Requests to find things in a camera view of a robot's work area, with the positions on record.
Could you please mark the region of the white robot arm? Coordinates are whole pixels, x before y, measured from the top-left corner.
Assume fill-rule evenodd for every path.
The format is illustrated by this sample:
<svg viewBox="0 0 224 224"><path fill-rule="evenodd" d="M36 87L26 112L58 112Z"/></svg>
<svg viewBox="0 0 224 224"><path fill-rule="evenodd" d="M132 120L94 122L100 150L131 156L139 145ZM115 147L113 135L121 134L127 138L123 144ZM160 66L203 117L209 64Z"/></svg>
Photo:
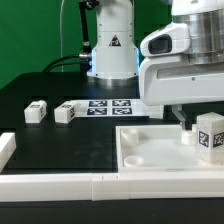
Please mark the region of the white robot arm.
<svg viewBox="0 0 224 224"><path fill-rule="evenodd" d="M184 104L224 101L224 0L162 0L172 22L134 44L130 0L79 0L97 17L87 79L139 84L147 106L170 105L183 126Z"/></svg>

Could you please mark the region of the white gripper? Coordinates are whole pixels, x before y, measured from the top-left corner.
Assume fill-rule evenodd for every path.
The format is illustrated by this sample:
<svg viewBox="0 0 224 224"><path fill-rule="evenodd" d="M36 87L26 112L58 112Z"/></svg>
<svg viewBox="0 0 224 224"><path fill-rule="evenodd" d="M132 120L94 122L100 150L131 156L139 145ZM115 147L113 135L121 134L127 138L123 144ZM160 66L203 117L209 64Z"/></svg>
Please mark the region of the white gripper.
<svg viewBox="0 0 224 224"><path fill-rule="evenodd" d="M186 129L182 106L224 100L224 62L193 65L186 55L145 58L139 71L140 98L146 105L172 105Z"/></svg>

